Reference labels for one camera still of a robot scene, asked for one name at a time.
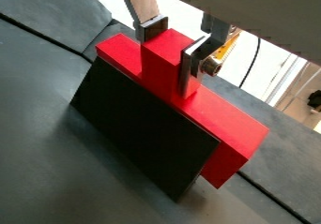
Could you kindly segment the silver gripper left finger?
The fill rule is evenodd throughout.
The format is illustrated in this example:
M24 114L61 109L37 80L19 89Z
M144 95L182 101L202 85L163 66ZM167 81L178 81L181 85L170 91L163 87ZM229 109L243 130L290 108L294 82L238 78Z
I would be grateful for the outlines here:
M132 17L135 37L144 43L168 29L168 17L159 12L156 0L124 0Z

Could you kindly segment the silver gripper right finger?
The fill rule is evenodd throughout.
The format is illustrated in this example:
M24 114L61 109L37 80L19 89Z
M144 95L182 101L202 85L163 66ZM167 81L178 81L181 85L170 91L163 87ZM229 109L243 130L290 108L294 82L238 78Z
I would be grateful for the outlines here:
M211 54L226 44L231 37L231 25L205 13L201 30L206 32L181 52L181 72L178 93L182 98L191 96L201 86L205 74L214 76L221 63Z

